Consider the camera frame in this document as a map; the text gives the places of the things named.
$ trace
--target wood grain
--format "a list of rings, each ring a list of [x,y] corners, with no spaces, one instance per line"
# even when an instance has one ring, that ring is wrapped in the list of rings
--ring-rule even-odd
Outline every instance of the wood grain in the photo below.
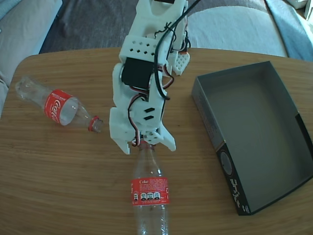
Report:
[[[118,48],[40,54],[17,68],[0,121],[1,235],[136,233],[130,180],[137,149],[126,156],[101,134],[57,126],[16,98],[32,75],[78,96],[108,123]],[[169,178],[173,235],[313,234],[313,181],[253,216],[239,217],[191,97],[196,75],[270,60],[313,136],[313,64],[261,54],[192,49],[191,63],[168,89],[164,124],[177,151],[157,146]]]

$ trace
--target empty plastic bottle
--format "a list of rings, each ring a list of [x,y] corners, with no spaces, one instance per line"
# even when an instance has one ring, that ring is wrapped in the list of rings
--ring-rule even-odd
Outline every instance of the empty plastic bottle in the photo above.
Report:
[[[28,76],[24,76],[15,89],[22,100],[36,105],[62,126],[87,127],[89,131],[101,132],[103,121],[98,116],[91,116],[77,98],[46,87]]]
[[[154,146],[141,141],[132,180],[138,235],[168,235],[169,193]]]

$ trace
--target coca-cola bottle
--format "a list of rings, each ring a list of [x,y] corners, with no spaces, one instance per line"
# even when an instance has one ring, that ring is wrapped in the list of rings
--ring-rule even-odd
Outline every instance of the coca-cola bottle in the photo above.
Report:
[[[131,185],[138,235],[168,235],[167,178],[160,168],[154,146],[143,140]]]
[[[87,127],[89,131],[101,132],[103,121],[92,117],[75,97],[64,91],[46,87],[28,76],[15,85],[18,97],[39,107],[45,115],[62,126]]]

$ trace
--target black box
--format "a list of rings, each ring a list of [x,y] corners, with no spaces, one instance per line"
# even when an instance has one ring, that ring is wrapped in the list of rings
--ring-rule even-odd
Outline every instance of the black box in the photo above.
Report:
[[[192,96],[239,215],[252,215],[313,177],[313,145],[270,62],[196,78]]]

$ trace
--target white robotic arm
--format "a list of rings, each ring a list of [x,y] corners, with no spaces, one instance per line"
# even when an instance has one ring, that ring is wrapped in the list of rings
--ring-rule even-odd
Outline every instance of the white robotic arm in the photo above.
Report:
[[[162,143],[171,151],[176,149],[162,116],[165,89],[174,82],[172,71],[181,75],[190,60],[184,16],[187,7],[187,0],[138,2],[134,23],[119,54],[121,63],[112,74],[116,107],[110,111],[110,133],[126,154],[130,154],[128,142],[136,146],[140,138],[150,144]],[[171,80],[162,85],[164,75]]]

